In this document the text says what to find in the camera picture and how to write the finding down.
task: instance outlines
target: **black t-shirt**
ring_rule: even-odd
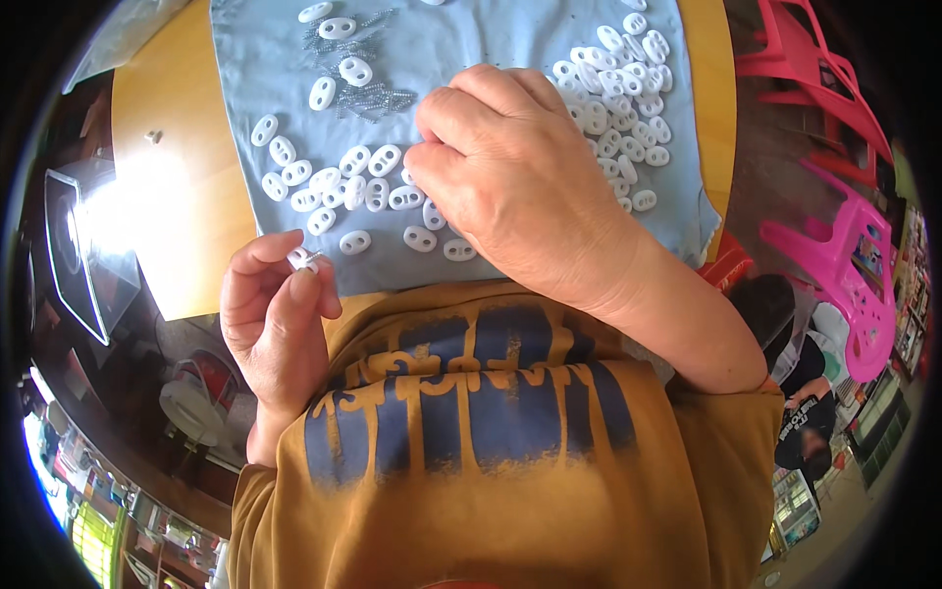
[[[786,399],[797,393],[802,386],[824,374],[824,354],[815,341],[804,338],[802,353],[795,369],[782,382],[780,388]],[[804,466],[802,457],[802,430],[818,430],[825,440],[831,439],[836,420],[834,393],[828,391],[824,397],[808,397],[797,409],[786,409],[782,417],[782,429],[778,434],[775,447],[775,463],[789,470],[798,470]]]

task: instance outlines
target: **orange t-shirt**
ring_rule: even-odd
[[[278,469],[242,470],[231,583],[745,587],[782,394],[669,396],[623,341],[511,283],[348,318]]]

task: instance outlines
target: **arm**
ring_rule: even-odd
[[[827,380],[827,378],[819,376],[812,381],[808,381],[804,384],[804,386],[798,389],[798,392],[792,395],[791,399],[786,401],[785,408],[795,409],[800,404],[802,404],[802,401],[812,396],[817,397],[818,401],[820,401],[824,398],[824,395],[828,394],[830,390],[831,383]]]
[[[321,318],[340,317],[333,265],[292,271],[285,257],[301,245],[290,231],[251,241],[233,255],[222,281],[222,335],[258,398],[246,455],[276,467],[278,440],[327,379]]]
[[[406,166],[497,268],[621,330],[699,391],[762,384],[762,351],[739,314],[622,210],[542,74],[469,68],[415,123],[426,141]]]

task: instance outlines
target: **wooden table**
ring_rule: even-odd
[[[736,77],[722,0],[677,0],[690,50],[706,195],[725,217],[736,151]],[[219,311],[232,254],[255,237],[213,50],[196,0],[115,71],[115,168],[135,199],[138,261],[165,320]],[[151,144],[144,136],[162,134]],[[717,231],[708,259],[720,243]]]

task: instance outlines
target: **light blue cloth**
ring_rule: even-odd
[[[296,213],[287,200],[272,201],[262,190],[262,176],[281,170],[267,147],[255,147],[249,140],[263,115],[278,117],[278,134],[290,139],[298,159],[309,159],[315,171],[337,166],[340,157],[358,144],[376,150],[394,143],[404,153],[422,140],[413,124],[414,107],[376,124],[352,117],[338,121],[334,106],[321,112],[308,107],[318,74],[309,67],[313,54],[302,49],[307,25],[298,22],[298,13],[313,2],[213,0],[210,7],[226,112],[262,234],[306,227],[311,215]],[[331,16],[357,14],[363,21],[385,8],[399,12],[383,31],[379,57],[370,63],[373,79],[414,91],[418,100],[463,68],[481,62],[501,68],[532,67],[552,75],[553,64],[568,60],[572,47],[601,46],[598,26],[621,31],[622,20],[631,12],[618,0],[446,0],[441,6],[420,0],[350,0],[334,2]],[[710,206],[700,177],[690,58],[674,0],[650,2],[643,15],[649,28],[659,30],[671,45],[667,64],[674,73],[674,89],[661,94],[665,104],[661,116],[674,136],[666,145],[671,153],[666,167],[636,165],[639,181],[631,193],[651,188],[658,194],[658,205],[634,214],[671,252],[695,266],[720,216]],[[370,30],[358,30],[351,39]],[[331,55],[327,62],[336,63],[341,57]],[[334,77],[339,91],[345,83],[339,74]],[[403,185],[401,167],[400,163],[386,175],[391,188]],[[306,188],[306,183],[290,192],[299,188]],[[420,208],[371,213],[365,206],[355,211],[341,206],[335,211],[333,228],[320,237],[305,232],[304,247],[331,257],[341,296],[502,276],[480,256],[462,263],[446,260],[442,246],[457,237],[449,228],[436,232],[438,247],[428,254],[407,247],[402,234],[408,225],[422,225]],[[341,254],[340,238],[355,229],[367,230],[372,246],[362,254]]]

